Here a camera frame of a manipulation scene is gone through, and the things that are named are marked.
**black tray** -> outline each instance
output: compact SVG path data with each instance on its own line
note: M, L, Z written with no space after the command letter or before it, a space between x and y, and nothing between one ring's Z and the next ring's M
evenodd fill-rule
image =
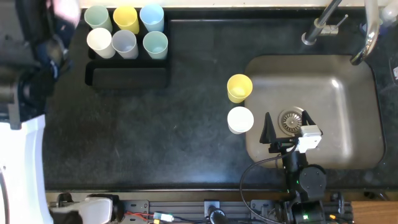
M114 9L108 9L112 21L112 35L120 30L113 21ZM139 33L136 34L138 57L123 59L117 52L112 58L104 59L93 49L88 48L88 57L92 59L86 65L85 83L97 89L135 89L135 88L165 88L169 84L170 35L167 16L164 18L163 33L169 40L169 51L164 60L151 59L142 41L148 33L145 25L139 19Z

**faucet base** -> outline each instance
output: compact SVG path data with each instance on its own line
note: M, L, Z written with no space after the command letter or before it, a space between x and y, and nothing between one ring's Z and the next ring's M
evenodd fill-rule
M305 39L305 34L306 34L306 32L303 33L303 35L301 36L301 41L302 41L305 45L314 45L315 42L316 42L317 40L315 39L313 42L307 41L307 40Z

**drain strainer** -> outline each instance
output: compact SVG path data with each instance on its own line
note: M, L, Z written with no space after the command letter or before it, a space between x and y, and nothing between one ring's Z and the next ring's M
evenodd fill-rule
M302 126L302 114L303 109L296 106L283 110L279 115L279 127L280 129L289 136L294 136L300 131Z

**cup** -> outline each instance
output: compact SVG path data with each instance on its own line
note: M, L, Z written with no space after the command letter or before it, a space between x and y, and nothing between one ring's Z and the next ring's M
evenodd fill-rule
M129 30L119 30L112 37L113 48L125 59L138 57L137 38Z
M250 95L253 90L253 84L249 77L237 74L228 80L226 88L229 100L233 103L240 103Z
M227 121L232 133L242 134L253 127L254 117L249 109L237 106L228 113Z
M85 12L85 21L93 29L105 28L112 32L111 18L109 12L104 6L91 6Z
M164 30L164 11L158 4L149 4L144 6L140 12L139 17L144 23L148 32Z
M88 46L103 58L111 58L116 53L111 43L112 35L105 28L93 29L87 35Z
M113 20L122 30L129 30L133 34L139 33L137 11L132 6L121 6L113 12Z
M165 59L169 41L166 35L159 31L152 31L145 35L142 41L145 50L152 59Z

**sink basin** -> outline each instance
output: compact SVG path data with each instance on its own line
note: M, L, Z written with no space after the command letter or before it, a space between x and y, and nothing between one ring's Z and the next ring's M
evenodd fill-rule
M306 153L310 164L326 169L377 165L384 143L373 73L366 63L353 66L349 58L270 55L250 61L245 74L253 91L244 104L254 115L254 126L246 133L246 149L255 162L276 156L268 153L268 144L259 142L266 112L277 137L287 137L299 131L300 112L307 110L323 131L318 147Z

